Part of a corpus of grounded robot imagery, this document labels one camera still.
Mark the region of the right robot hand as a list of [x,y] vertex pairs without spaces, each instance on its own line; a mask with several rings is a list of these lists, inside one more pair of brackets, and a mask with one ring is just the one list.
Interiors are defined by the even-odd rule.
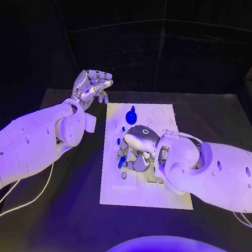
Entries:
[[147,171],[155,159],[159,141],[160,136],[146,126],[136,125],[130,128],[118,149],[118,168],[125,167],[139,173]]

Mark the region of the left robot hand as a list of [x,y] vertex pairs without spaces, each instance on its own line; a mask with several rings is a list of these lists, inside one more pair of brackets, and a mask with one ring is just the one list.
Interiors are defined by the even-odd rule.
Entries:
[[98,102],[108,104],[108,95],[105,89],[113,84],[111,73],[99,70],[83,70],[76,78],[71,98],[81,105],[84,111],[90,107],[94,97]]

